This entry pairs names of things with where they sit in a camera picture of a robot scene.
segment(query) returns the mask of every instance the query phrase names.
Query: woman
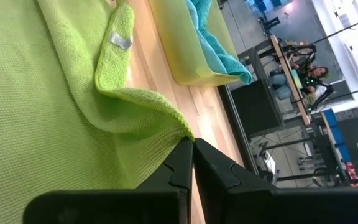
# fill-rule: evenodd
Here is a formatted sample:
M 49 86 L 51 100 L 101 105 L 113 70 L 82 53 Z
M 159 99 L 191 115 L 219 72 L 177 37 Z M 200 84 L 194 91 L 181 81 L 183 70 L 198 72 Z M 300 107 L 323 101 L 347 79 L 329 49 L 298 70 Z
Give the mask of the woman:
M 299 79 L 303 80 L 306 77 L 313 77 L 313 78 L 324 78 L 328 74 L 328 68 L 326 67 L 316 67 L 314 65 L 311 66 L 311 69 L 308 72 L 302 72 L 299 69 L 299 65 L 294 64 L 292 65 L 292 69 L 295 69 Z M 283 74 L 283 71 L 277 72 L 277 70 L 270 72 L 269 78 L 270 85 L 274 89 L 273 93 L 279 100 L 284 100 L 292 96 L 292 91 L 288 85 L 287 78 Z M 323 86 L 308 86 L 302 89 L 302 92 L 306 94 L 315 94 L 317 98 L 321 96 L 326 91 L 326 88 Z

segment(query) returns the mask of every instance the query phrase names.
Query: yellow plastic tray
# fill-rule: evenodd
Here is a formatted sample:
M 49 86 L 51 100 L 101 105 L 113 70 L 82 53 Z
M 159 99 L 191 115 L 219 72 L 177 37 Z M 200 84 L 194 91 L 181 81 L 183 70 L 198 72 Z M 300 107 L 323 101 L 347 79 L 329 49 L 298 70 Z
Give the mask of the yellow plastic tray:
M 149 0 L 165 54 L 175 81 L 181 85 L 219 86 L 238 81 L 214 73 L 208 66 L 185 0 Z M 226 52 L 237 58 L 218 2 L 212 0 L 208 29 Z

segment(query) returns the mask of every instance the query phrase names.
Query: towel label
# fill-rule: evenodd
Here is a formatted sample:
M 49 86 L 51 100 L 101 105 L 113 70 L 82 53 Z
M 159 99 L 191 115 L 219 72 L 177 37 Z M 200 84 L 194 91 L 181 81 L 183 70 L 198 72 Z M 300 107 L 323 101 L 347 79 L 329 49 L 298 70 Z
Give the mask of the towel label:
M 113 8 L 117 7 L 117 2 L 115 0 L 106 0 L 106 2 Z
M 122 37 L 120 37 L 120 35 L 117 34 L 117 32 L 112 31 L 110 33 L 109 41 L 113 44 L 120 46 L 124 50 L 128 50 L 130 49 L 130 47 L 132 47 L 133 37 L 130 37 L 129 40 L 125 40 Z

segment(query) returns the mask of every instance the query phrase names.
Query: green towel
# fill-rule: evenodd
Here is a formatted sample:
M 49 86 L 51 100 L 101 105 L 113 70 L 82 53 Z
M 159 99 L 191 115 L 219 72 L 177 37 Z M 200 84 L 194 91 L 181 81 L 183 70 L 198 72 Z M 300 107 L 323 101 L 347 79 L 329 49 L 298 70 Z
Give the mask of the green towel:
M 133 189 L 184 136 L 154 92 L 124 88 L 134 13 L 106 0 L 0 1 L 0 223 L 35 196 Z

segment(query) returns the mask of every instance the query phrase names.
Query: wooden floor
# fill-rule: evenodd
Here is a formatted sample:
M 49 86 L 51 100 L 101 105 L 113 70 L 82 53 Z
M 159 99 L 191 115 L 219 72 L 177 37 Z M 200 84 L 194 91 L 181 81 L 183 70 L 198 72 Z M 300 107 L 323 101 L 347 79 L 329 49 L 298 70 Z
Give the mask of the wooden floor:
M 243 166 L 217 88 L 180 86 L 172 78 L 148 0 L 129 0 L 135 10 L 134 45 L 127 87 L 157 91 L 201 137 Z M 205 223 L 193 175 L 192 223 Z

